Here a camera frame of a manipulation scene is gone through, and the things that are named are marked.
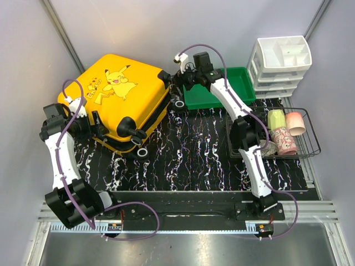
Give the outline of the yellow Pikachu suitcase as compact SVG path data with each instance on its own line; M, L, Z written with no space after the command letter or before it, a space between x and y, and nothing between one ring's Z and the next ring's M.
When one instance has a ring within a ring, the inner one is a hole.
M85 110L96 130L94 140L135 160L149 157L143 144L167 111L186 109L169 73L114 54L100 58L68 85L58 102L64 104L66 96L84 96Z

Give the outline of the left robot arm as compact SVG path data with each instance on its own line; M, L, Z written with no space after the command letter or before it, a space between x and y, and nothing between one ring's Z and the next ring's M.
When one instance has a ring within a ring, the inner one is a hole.
M75 105L56 103L43 108L46 120L39 133L46 144L53 166L53 190L45 195L45 202L68 228L87 222L95 228L94 219L102 214L107 219L119 215L120 206L109 192L98 192L81 178L74 154L76 139L93 136L93 126L84 107L75 112Z

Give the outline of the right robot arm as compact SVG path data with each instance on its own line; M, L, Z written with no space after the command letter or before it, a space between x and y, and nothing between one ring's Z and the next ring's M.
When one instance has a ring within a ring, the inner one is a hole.
M265 125L237 95L227 79L227 71L215 69L207 52L194 55L195 67L188 66L189 57L179 53L174 57L180 70L174 75L177 87L186 90L199 84L216 97L229 114L233 124L229 133L231 144L238 149L246 165L254 196L250 211L257 219L265 219L277 206L261 156L260 138Z

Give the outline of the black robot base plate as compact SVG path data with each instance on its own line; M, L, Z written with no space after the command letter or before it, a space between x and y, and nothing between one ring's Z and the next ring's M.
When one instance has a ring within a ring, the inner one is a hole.
M266 213L253 211L254 197L249 192L113 192L121 207L123 232L222 233L246 229L247 222L285 221L283 205Z

